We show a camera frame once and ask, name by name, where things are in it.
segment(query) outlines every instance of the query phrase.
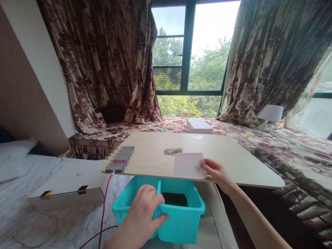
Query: sky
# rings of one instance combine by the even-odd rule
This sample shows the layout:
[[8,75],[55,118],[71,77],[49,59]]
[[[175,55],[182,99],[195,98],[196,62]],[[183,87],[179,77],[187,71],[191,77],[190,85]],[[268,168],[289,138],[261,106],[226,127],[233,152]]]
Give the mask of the sky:
[[[192,55],[204,55],[204,50],[220,47],[218,39],[229,40],[233,36],[240,1],[197,4],[195,11]],[[157,29],[167,35],[183,35],[185,6],[152,8]]]

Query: curtain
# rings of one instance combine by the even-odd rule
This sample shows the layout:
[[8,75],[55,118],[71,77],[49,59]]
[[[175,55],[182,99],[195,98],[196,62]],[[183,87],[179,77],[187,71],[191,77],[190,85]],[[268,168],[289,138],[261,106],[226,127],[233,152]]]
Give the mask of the curtain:
[[331,31],[332,1],[243,0],[217,119],[254,128],[267,104],[284,106],[286,116],[329,49]]
[[41,0],[77,124],[160,122],[152,50],[152,0]]

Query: wooden table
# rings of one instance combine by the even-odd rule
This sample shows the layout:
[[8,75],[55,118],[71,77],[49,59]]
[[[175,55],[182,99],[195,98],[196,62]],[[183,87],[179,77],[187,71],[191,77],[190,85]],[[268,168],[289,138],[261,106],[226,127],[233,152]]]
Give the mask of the wooden table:
[[[220,162],[232,179],[243,186],[279,188],[284,181],[235,140],[221,135],[170,132],[135,132],[121,146],[134,146],[135,152],[123,174],[173,178],[174,156],[167,148],[182,147],[184,153],[203,153]],[[206,177],[187,178],[210,182]]]

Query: turquoise plastic box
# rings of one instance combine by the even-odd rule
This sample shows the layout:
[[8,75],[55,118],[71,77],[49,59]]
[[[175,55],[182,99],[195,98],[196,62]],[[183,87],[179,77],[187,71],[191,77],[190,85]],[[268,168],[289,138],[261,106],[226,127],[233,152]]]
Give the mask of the turquoise plastic box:
[[188,207],[160,204],[153,214],[153,219],[166,213],[169,220],[165,221],[151,239],[158,234],[162,241],[196,244],[200,218],[205,213],[205,204],[192,181],[134,177],[112,206],[112,212],[117,214],[119,225],[125,218],[137,190],[144,184],[154,186],[157,194],[164,192],[184,194],[188,202]]

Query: pile of seeds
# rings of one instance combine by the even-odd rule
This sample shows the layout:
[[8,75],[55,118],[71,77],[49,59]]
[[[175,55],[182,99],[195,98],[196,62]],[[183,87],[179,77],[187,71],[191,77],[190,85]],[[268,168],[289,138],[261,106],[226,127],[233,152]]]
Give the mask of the pile of seeds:
[[183,148],[169,148],[164,150],[165,156],[175,156],[176,153],[182,153]]

